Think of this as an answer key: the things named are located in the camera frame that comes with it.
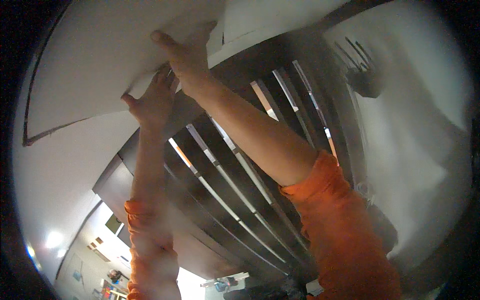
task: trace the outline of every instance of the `orange sleeve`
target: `orange sleeve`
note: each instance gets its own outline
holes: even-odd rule
[[[179,265],[165,205],[125,202],[132,247],[128,300],[179,300]]]
[[[281,191],[300,213],[302,233],[311,242],[325,289],[316,299],[400,299],[399,276],[373,233],[364,201],[332,155],[322,151],[307,179]]]

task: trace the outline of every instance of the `ceiling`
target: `ceiling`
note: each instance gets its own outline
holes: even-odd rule
[[[185,20],[197,12],[202,14],[192,20],[215,16],[218,26],[208,44],[213,67],[268,38],[318,21],[345,3],[237,0],[218,2],[210,10],[206,1],[193,2],[191,9],[183,1],[144,6],[123,1],[72,4],[40,60],[28,136],[87,119],[23,147],[27,91],[34,70],[33,64],[30,67],[15,117],[15,191],[25,241],[35,249],[50,282],[61,262],[55,251],[70,245],[98,201],[92,192],[95,182],[138,128],[118,98],[135,76],[164,59],[148,41],[150,31],[166,26],[175,36],[181,30],[172,25],[175,18]],[[467,205],[470,116],[466,112],[473,92],[460,52],[444,25],[429,10],[411,5],[394,2],[364,12],[326,32],[325,41],[315,27],[283,37],[291,53],[311,62],[312,78],[330,99],[325,100],[330,103],[325,111],[335,117],[327,121],[336,120],[331,132],[334,141],[342,136],[339,160],[351,182],[372,185],[375,204],[397,230],[398,244],[390,256],[403,272],[435,250]],[[165,11],[165,17],[158,11]],[[347,49],[345,36],[367,45],[384,65],[380,97],[364,98],[345,85],[336,88],[341,70],[332,60],[333,42]],[[313,42],[323,48],[314,49]],[[306,48],[318,52],[305,52]],[[47,249],[45,242],[53,230],[63,240],[55,249]]]

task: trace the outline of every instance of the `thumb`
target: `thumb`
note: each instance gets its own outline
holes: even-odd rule
[[[123,94],[120,99],[122,99],[123,101],[125,101],[125,103],[127,103],[128,107],[132,107],[132,105],[134,105],[135,103],[137,103],[137,99],[133,98],[132,95],[129,95],[129,94]]]
[[[181,47],[171,36],[159,30],[152,32],[150,38],[167,53],[169,58],[175,56]]]

